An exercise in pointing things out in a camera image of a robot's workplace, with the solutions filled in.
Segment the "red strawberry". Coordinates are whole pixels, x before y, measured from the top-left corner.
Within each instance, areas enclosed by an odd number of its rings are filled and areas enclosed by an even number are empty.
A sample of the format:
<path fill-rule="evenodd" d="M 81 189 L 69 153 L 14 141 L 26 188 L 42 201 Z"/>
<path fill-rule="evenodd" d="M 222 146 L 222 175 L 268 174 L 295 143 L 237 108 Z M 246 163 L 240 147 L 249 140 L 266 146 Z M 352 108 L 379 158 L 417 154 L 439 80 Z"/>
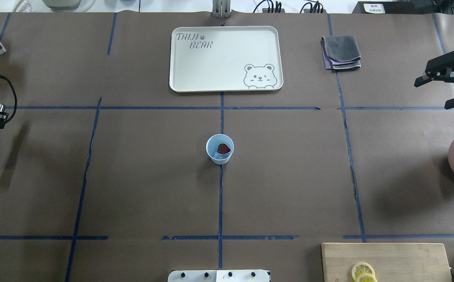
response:
<path fill-rule="evenodd" d="M 217 152 L 221 154 L 228 154 L 229 152 L 231 152 L 231 148 L 227 144 L 221 143 L 217 147 Z"/>

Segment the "ice cube in cup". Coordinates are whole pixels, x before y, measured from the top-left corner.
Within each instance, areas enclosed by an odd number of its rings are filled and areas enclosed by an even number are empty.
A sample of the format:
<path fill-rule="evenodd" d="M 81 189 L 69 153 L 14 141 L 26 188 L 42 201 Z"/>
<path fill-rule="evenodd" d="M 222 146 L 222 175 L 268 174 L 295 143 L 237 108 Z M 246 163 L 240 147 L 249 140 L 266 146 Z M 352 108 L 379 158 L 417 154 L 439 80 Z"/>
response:
<path fill-rule="evenodd" d="M 215 152 L 213 154 L 213 159 L 216 159 L 216 160 L 222 160 L 222 159 L 226 159 L 228 156 L 228 154 L 221 154 L 219 152 Z"/>

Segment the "light blue cup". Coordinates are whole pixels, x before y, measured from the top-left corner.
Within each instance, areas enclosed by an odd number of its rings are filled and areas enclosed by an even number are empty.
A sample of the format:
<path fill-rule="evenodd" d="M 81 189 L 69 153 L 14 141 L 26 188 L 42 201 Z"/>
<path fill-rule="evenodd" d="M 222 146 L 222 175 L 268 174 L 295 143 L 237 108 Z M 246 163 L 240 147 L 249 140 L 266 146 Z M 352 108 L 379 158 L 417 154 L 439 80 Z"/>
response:
<path fill-rule="evenodd" d="M 205 149 L 215 164 L 224 165 L 234 153 L 234 142 L 225 134 L 215 134 L 207 140 Z"/>

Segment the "grey purple folded cloth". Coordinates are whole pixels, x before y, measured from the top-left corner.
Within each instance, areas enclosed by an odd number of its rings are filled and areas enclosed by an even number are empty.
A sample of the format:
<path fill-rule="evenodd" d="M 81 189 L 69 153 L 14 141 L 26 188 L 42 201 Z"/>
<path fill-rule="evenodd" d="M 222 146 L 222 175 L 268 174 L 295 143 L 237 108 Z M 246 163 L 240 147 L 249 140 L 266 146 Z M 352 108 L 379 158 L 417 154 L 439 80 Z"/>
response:
<path fill-rule="evenodd" d="M 361 68 L 361 53 L 354 36 L 321 37 L 326 70 L 349 71 Z"/>

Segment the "wooden cutting board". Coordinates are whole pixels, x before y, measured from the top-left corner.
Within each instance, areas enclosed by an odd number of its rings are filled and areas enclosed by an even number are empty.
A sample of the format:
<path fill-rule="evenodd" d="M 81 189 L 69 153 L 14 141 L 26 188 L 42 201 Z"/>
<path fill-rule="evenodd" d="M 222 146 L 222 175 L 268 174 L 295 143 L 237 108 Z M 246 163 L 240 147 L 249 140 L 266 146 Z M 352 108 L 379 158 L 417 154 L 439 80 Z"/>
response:
<path fill-rule="evenodd" d="M 334 243 L 321 244 L 326 282 L 352 282 L 351 270 L 366 262 L 379 282 L 451 282 L 441 243 Z"/>

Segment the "yellow lemon slices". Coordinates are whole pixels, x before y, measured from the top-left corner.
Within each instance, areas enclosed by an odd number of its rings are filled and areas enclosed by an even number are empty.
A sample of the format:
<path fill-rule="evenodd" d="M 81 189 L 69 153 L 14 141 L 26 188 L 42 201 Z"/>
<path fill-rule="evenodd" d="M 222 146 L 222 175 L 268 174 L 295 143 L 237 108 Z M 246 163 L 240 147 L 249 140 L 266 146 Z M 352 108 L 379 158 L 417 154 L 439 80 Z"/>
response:
<path fill-rule="evenodd" d="M 374 268 L 364 262 L 360 261 L 354 264 L 351 268 L 351 278 L 353 282 L 377 282 L 376 273 Z"/>

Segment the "cream bear tray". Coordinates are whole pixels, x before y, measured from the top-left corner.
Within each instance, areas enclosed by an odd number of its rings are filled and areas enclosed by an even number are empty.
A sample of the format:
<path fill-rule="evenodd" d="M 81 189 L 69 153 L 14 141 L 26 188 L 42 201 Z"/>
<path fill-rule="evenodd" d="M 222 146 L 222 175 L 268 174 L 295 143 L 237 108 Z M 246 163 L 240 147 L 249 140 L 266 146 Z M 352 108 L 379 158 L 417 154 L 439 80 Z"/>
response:
<path fill-rule="evenodd" d="M 272 26 L 177 27 L 171 34 L 169 86 L 175 92 L 273 91 L 283 84 Z"/>

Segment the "aluminium frame post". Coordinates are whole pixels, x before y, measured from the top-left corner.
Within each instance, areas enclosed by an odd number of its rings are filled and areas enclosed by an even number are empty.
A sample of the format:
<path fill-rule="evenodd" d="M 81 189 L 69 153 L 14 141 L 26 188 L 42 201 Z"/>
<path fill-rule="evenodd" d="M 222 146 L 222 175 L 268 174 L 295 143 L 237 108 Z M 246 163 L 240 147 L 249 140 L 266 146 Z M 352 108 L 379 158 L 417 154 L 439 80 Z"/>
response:
<path fill-rule="evenodd" d="M 212 17 L 230 18 L 232 16 L 231 0 L 213 0 Z"/>

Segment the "white pedestal column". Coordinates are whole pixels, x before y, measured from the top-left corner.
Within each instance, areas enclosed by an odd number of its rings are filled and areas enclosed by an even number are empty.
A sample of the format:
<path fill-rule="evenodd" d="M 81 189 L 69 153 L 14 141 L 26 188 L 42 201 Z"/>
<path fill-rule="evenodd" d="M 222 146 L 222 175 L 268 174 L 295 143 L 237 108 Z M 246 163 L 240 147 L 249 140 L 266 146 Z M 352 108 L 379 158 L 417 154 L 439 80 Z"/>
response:
<path fill-rule="evenodd" d="M 168 282 L 270 282 L 270 271 L 264 269 L 182 270 L 172 271 Z"/>

